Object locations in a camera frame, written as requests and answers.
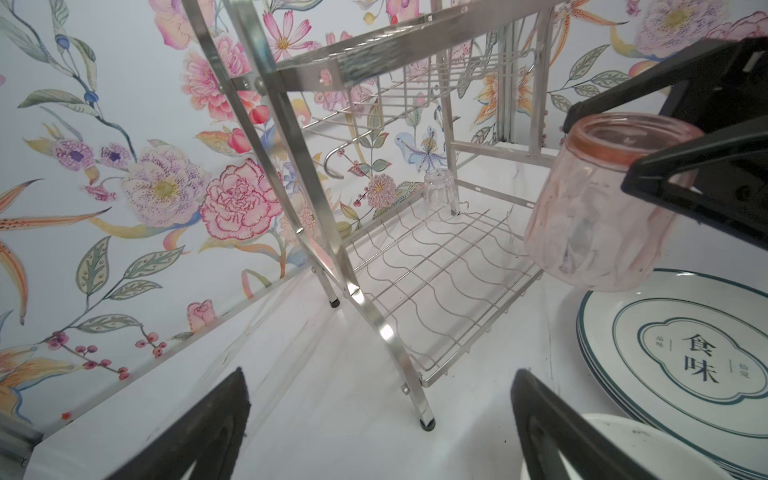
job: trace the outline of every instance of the dish rack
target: dish rack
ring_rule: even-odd
[[[432,0],[431,13],[275,63],[253,0],[224,0],[252,67],[249,74],[231,78],[197,0],[183,0],[219,89],[227,96],[331,306],[339,305],[333,281],[380,335],[402,378],[402,391],[427,431],[434,429],[435,417],[424,388],[447,374],[542,275],[525,255],[523,237],[508,226],[510,203],[528,209],[534,204],[459,179],[456,155],[459,151],[473,155],[462,165],[478,155],[551,165],[554,158],[541,152],[541,140],[556,3],[481,0],[442,8],[441,0]],[[535,15],[535,25],[528,25],[530,35],[522,42],[530,15]],[[486,35],[484,53],[474,55],[470,43],[468,52],[464,49],[461,55],[466,42],[481,35]],[[520,69],[521,58],[532,61],[532,66]],[[496,143],[512,139],[518,82],[530,73],[533,108],[528,146],[500,147]],[[457,141],[452,92],[465,91],[471,81],[487,75],[497,79],[494,140],[489,144]],[[319,240],[304,230],[240,101],[238,91],[247,90],[258,91],[269,101],[278,134],[322,234]],[[303,95],[306,91],[338,92],[345,107],[322,117],[312,115],[301,124],[289,92]],[[339,158],[337,152],[353,144],[374,144],[384,127],[437,102],[442,110],[446,163],[462,187],[461,198],[469,201],[460,203],[459,212],[430,212],[418,201],[423,191],[416,188],[343,239],[317,168],[343,178],[330,164]],[[305,137],[313,135],[339,142],[318,163],[306,146]],[[436,140],[425,140],[430,141],[429,147],[436,149]]]

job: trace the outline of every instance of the plate with blue rim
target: plate with blue rim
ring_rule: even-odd
[[[582,354],[614,401],[738,478],[768,480],[768,294],[656,269],[623,293],[589,292]]]

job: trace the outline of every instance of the white bowl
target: white bowl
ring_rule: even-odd
[[[584,418],[659,480],[733,480],[706,456],[649,425],[602,413],[588,413]],[[582,480],[568,460],[560,456],[571,480]],[[524,460],[520,480],[530,479]]]

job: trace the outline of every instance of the clear glass cup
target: clear glass cup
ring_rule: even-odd
[[[629,290],[662,254],[677,215],[621,191],[638,158],[703,132],[675,118],[605,113],[576,122],[555,159],[525,232],[541,268],[571,285]],[[691,187],[695,173],[675,183]]]
[[[451,214],[458,213],[458,187],[455,175],[447,168],[432,168],[424,174],[424,200],[430,212],[445,205],[451,207]]]

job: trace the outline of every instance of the plate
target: plate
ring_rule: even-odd
[[[623,409],[741,478],[768,480],[765,312],[758,290],[656,269],[630,292],[588,293],[579,342]]]
[[[707,457],[653,427],[615,415],[592,413],[584,418],[659,480],[730,480],[730,476]],[[562,459],[568,477],[581,480],[568,460]],[[525,462],[520,480],[530,480]]]

